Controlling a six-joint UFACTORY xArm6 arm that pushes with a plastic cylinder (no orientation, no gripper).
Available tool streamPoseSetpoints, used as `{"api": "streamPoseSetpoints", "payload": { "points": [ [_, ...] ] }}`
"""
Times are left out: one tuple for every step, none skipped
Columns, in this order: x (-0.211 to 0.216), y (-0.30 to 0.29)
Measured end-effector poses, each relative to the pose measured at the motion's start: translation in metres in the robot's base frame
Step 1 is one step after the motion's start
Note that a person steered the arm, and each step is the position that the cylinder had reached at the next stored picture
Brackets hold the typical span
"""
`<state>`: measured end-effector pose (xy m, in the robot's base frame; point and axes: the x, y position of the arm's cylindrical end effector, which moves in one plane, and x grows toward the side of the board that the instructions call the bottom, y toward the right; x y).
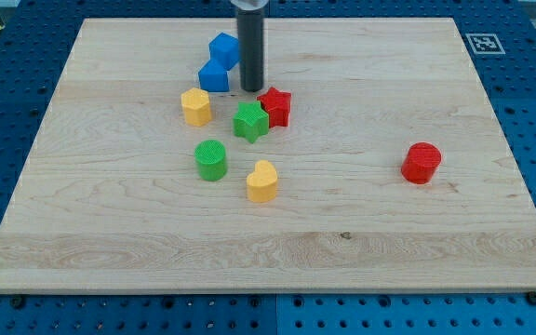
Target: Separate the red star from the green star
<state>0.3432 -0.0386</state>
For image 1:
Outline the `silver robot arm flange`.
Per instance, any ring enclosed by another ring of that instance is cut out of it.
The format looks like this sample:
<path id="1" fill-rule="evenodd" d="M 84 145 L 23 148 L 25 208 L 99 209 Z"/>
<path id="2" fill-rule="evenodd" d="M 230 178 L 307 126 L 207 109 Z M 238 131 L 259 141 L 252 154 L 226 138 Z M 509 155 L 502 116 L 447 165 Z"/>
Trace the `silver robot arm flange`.
<path id="1" fill-rule="evenodd" d="M 269 0 L 230 0 L 230 2 L 241 10 L 253 11 L 264 8 Z"/>

